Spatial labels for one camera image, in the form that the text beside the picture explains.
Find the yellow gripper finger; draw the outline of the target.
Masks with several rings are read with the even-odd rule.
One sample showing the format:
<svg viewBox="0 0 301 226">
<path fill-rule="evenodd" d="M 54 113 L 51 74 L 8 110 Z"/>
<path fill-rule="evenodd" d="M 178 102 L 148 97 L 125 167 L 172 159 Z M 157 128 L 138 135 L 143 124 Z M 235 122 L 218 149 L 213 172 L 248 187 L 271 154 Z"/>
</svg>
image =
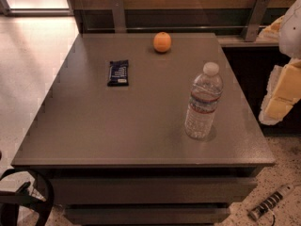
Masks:
<svg viewBox="0 0 301 226">
<path fill-rule="evenodd" d="M 284 67 L 276 65 L 270 73 L 266 90 L 259 121 L 275 125 L 283 121 L 301 99 L 301 60 L 291 59 Z"/>
<path fill-rule="evenodd" d="M 266 26 L 260 32 L 259 37 L 261 39 L 277 40 L 283 18 L 284 18 L 284 16 L 280 16 L 279 18 L 274 20 L 270 25 Z"/>
</svg>

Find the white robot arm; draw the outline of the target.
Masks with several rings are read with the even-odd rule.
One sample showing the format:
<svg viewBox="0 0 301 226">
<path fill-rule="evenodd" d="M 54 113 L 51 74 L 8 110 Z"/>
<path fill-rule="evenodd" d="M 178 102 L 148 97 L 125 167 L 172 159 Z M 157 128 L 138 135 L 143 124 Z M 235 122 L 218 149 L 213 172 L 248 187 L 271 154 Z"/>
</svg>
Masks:
<svg viewBox="0 0 301 226">
<path fill-rule="evenodd" d="M 280 53 L 290 58 L 284 67 L 274 66 L 261 103 L 260 123 L 275 125 L 301 100 L 301 0 L 265 27 L 259 37 L 277 40 Z"/>
</svg>

